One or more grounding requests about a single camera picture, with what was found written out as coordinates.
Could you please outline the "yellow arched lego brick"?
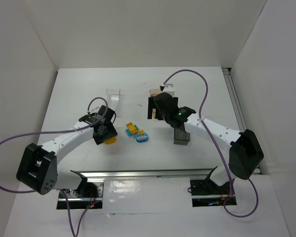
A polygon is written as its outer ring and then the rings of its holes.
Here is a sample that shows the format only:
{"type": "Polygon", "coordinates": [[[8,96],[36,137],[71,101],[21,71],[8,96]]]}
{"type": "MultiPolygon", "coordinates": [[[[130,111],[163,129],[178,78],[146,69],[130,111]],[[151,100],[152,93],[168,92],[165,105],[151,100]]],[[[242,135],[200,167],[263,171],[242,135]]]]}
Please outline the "yellow arched lego brick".
{"type": "Polygon", "coordinates": [[[133,134],[136,134],[137,133],[137,127],[133,124],[133,123],[128,123],[127,125],[126,125],[126,127],[127,127],[127,130],[128,130],[128,133],[129,134],[131,134],[131,135],[133,135],[133,134]]]}

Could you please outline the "clear plastic container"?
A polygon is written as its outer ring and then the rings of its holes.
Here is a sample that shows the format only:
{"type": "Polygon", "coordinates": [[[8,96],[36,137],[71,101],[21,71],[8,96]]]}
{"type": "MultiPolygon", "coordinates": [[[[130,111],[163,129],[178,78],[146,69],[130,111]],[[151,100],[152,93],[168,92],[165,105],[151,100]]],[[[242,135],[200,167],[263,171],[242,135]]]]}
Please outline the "clear plastic container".
{"type": "Polygon", "coordinates": [[[113,110],[116,113],[116,115],[118,113],[118,106],[121,98],[120,93],[121,93],[120,89],[116,89],[116,88],[106,89],[108,106],[111,110],[113,110]]]}

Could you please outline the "aluminium rail right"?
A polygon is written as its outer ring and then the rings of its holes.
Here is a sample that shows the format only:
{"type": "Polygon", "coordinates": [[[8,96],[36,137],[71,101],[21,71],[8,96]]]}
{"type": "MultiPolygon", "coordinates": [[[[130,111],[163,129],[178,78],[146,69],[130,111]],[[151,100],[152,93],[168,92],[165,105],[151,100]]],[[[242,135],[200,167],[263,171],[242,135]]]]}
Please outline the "aluminium rail right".
{"type": "Polygon", "coordinates": [[[259,163],[261,162],[259,153],[260,147],[258,146],[258,141],[255,134],[252,131],[247,130],[243,111],[231,77],[231,68],[222,68],[222,73],[232,102],[239,130],[244,134],[243,145],[245,147],[244,149],[246,150],[246,153],[248,154],[248,162],[250,165],[257,165],[252,174],[261,175],[261,170],[259,167],[259,163]]]}

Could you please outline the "orange transparent container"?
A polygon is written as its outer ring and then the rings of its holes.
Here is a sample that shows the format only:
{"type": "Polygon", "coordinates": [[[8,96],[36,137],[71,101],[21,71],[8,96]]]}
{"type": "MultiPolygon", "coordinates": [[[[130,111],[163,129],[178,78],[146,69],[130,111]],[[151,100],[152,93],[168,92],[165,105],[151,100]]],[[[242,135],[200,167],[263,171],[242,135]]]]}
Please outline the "orange transparent container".
{"type": "MultiPolygon", "coordinates": [[[[149,90],[150,97],[154,97],[154,96],[160,94],[161,92],[162,92],[162,91],[161,91],[159,88],[157,88],[157,89],[150,89],[150,90],[149,90]]],[[[152,118],[154,119],[155,116],[156,116],[156,109],[153,108],[153,109],[152,109],[152,118]]]]}

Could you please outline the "smoky grey container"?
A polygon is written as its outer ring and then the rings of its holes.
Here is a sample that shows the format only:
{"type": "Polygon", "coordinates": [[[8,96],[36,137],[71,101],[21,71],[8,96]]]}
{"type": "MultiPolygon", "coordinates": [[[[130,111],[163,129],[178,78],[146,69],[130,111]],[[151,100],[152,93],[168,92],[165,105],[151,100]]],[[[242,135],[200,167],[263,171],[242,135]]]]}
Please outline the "smoky grey container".
{"type": "Polygon", "coordinates": [[[186,132],[184,125],[174,129],[174,144],[188,145],[190,142],[190,134],[186,132]]]}

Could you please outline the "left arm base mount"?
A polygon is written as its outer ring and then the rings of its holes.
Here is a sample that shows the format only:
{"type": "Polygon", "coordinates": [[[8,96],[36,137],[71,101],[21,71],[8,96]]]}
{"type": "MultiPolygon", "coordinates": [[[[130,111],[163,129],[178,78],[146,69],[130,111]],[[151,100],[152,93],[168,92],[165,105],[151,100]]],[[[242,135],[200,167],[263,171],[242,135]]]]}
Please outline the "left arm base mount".
{"type": "Polygon", "coordinates": [[[72,210],[83,210],[89,205],[90,209],[103,208],[104,180],[91,179],[81,194],[70,189],[64,189],[64,192],[72,210]]]}

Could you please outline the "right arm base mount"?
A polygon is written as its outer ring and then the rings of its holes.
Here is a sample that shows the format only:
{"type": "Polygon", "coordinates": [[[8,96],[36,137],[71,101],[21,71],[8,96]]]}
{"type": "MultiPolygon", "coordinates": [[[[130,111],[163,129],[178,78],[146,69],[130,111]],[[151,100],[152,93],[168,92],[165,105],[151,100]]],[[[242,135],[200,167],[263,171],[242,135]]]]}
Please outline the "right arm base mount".
{"type": "Polygon", "coordinates": [[[192,207],[236,205],[236,198],[230,195],[230,183],[217,186],[210,179],[190,180],[187,191],[191,194],[192,207]]]}

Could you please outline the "teal lego brick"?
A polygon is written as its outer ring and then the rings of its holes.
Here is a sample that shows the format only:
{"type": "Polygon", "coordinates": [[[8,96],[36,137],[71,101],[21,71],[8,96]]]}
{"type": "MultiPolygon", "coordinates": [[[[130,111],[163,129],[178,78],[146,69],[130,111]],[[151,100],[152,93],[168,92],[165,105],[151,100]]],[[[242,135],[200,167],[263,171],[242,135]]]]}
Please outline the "teal lego brick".
{"type": "Polygon", "coordinates": [[[138,127],[136,125],[130,125],[127,126],[127,129],[125,130],[126,134],[128,136],[133,136],[134,134],[138,133],[138,127]]]}

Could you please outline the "teal frog oval lego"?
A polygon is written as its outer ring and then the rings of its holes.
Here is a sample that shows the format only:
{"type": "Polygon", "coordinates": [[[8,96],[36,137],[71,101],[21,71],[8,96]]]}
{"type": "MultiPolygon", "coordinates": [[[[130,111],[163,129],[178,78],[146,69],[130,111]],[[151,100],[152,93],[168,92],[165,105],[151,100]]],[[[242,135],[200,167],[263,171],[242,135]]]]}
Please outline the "teal frog oval lego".
{"type": "Polygon", "coordinates": [[[138,142],[138,143],[143,143],[143,142],[146,142],[147,140],[148,140],[147,134],[136,136],[136,142],[138,142]]]}

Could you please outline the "yellow rounded lego brick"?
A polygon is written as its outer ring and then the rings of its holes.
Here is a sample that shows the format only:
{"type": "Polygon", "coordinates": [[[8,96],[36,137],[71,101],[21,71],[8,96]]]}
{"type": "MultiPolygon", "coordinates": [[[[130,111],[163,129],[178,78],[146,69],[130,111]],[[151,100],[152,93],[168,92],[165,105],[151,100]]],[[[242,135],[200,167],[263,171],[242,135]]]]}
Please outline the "yellow rounded lego brick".
{"type": "Polygon", "coordinates": [[[114,144],[116,142],[116,140],[117,140],[117,138],[116,138],[116,136],[114,136],[114,137],[111,137],[111,138],[105,140],[104,144],[111,145],[111,144],[114,144]]]}

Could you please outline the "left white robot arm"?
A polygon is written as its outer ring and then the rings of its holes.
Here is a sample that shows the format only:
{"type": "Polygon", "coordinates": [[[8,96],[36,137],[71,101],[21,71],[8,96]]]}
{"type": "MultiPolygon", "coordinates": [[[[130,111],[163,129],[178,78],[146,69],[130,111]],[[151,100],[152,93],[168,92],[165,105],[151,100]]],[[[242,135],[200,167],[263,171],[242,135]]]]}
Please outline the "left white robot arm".
{"type": "Polygon", "coordinates": [[[69,133],[41,145],[29,144],[17,170],[17,180],[41,195],[53,189],[73,190],[80,196],[89,189],[95,190],[80,172],[60,172],[57,167],[69,153],[89,140],[97,145],[114,143],[117,131],[111,120],[115,117],[114,110],[101,106],[98,112],[81,117],[69,133]]]}

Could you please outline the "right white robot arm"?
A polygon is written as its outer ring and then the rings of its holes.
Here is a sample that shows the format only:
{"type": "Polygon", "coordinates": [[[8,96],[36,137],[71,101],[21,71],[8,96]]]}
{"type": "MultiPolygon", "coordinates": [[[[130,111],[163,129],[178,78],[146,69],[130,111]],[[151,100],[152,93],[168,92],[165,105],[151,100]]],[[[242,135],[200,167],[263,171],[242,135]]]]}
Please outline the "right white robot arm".
{"type": "Polygon", "coordinates": [[[217,186],[240,178],[248,180],[264,158],[255,133],[233,130],[200,117],[189,107],[179,107],[178,98],[162,92],[148,99],[148,119],[163,120],[175,130],[197,135],[212,142],[219,152],[225,151],[228,159],[222,159],[223,167],[215,168],[209,180],[217,186]]]}

